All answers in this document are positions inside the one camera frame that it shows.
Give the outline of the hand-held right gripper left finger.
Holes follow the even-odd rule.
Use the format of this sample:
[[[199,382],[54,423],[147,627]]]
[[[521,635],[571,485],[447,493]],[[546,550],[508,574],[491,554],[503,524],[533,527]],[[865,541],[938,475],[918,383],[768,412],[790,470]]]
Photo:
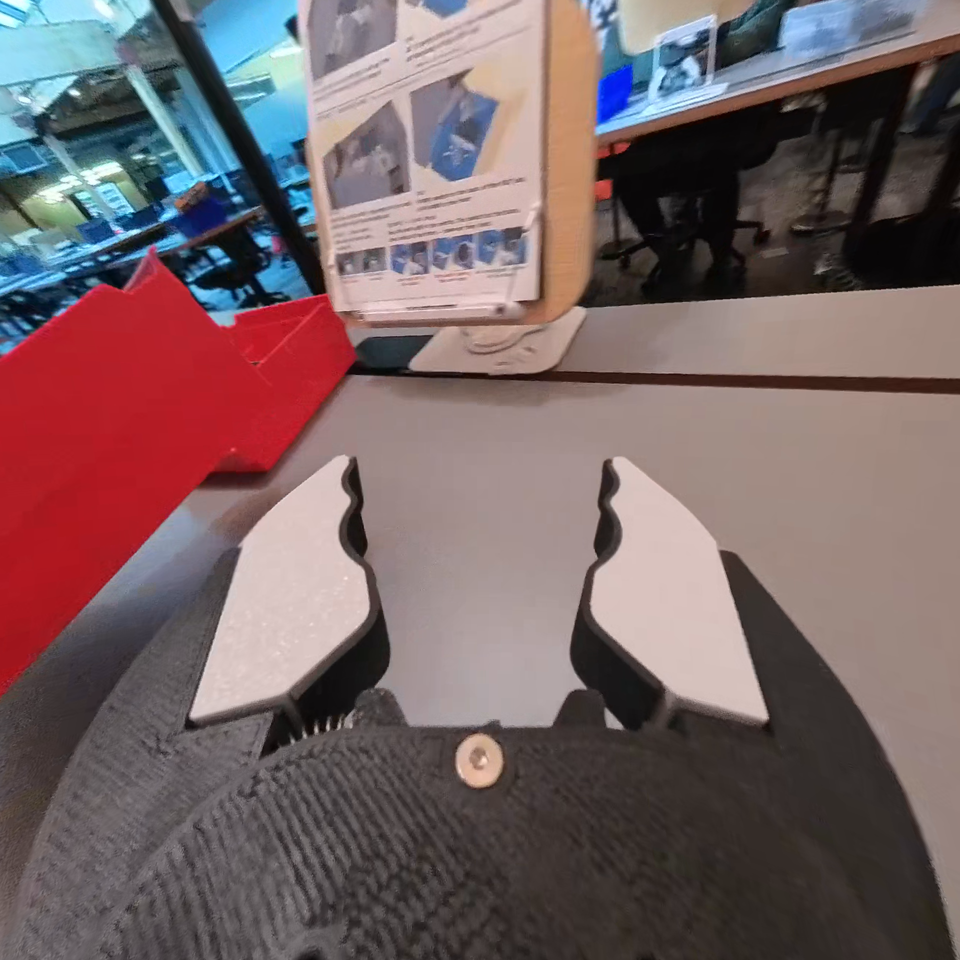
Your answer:
[[[364,505],[359,463],[341,454],[248,531],[218,601],[191,727],[267,714],[294,742],[352,725],[391,661]]]

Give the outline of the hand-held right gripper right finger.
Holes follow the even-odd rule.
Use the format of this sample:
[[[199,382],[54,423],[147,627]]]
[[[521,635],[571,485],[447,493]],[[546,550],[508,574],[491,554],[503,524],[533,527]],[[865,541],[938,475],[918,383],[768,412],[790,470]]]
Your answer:
[[[765,728],[769,708],[711,532],[621,456],[602,465],[597,506],[569,648],[577,678],[627,731],[682,714]]]

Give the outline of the red plastic bin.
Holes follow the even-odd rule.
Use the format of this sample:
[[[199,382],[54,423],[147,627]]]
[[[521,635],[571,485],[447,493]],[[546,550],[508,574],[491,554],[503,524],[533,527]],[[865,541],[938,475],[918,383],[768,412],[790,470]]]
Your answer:
[[[1,691],[212,474],[279,462],[354,366],[325,295],[222,326],[151,249],[1,363]]]

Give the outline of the black flat device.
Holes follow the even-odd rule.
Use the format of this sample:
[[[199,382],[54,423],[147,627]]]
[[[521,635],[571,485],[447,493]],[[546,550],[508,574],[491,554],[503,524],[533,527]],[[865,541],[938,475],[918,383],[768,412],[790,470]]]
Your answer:
[[[409,369],[411,362],[433,339],[432,334],[405,334],[366,337],[354,351],[358,371],[394,374]]]

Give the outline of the white stand base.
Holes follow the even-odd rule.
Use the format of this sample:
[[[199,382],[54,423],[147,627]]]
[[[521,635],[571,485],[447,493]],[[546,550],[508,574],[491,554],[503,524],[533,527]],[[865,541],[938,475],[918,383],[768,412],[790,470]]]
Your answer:
[[[543,374],[561,363],[586,318],[586,308],[574,306],[542,324],[446,328],[414,355],[408,370],[487,378]]]

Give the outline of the wooden edged table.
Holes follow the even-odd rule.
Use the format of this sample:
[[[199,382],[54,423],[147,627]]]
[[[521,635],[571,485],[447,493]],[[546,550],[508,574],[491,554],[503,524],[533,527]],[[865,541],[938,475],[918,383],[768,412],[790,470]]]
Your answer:
[[[958,51],[957,1],[883,5],[909,16],[910,22],[832,50],[794,54],[782,48],[756,55],[717,71],[713,80],[666,105],[649,105],[645,95],[633,95],[624,110],[596,127],[596,142],[607,146],[631,141]]]
[[[262,205],[256,205],[241,212],[228,213],[222,222],[213,222],[212,217],[206,219],[185,220],[183,218],[173,218],[166,221],[155,222],[143,227],[137,227],[131,230],[120,232],[111,238],[103,240],[96,244],[87,244],[79,246],[77,249],[66,254],[63,262],[66,260],[84,261],[93,258],[106,258],[120,255],[131,254],[135,251],[149,247],[154,243],[159,243],[167,239],[181,239],[174,243],[174,246],[186,244],[188,247],[196,245],[206,239],[212,239],[215,235],[234,227],[246,226],[257,221],[265,214]]]

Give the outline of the black pillar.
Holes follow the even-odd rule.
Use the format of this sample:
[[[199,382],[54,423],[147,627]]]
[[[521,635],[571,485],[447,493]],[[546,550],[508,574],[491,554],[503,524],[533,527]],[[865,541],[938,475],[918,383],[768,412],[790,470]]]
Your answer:
[[[326,283],[318,254],[304,234],[257,138],[234,101],[188,4],[174,1],[152,1],[150,4],[170,34],[216,124],[246,171],[306,286],[313,295],[324,294]]]

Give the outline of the blue plastic bin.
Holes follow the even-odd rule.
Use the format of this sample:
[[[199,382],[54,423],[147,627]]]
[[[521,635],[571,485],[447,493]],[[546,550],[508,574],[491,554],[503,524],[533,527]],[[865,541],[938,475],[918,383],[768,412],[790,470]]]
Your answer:
[[[602,126],[626,110],[633,89],[633,62],[603,75],[597,87],[596,125]]]

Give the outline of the printed photo sheet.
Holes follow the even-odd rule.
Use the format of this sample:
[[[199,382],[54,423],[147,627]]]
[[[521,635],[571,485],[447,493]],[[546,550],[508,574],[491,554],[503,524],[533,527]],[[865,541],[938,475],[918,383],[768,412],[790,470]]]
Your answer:
[[[706,16],[660,34],[653,47],[647,99],[655,104],[688,96],[714,79],[718,19]]]

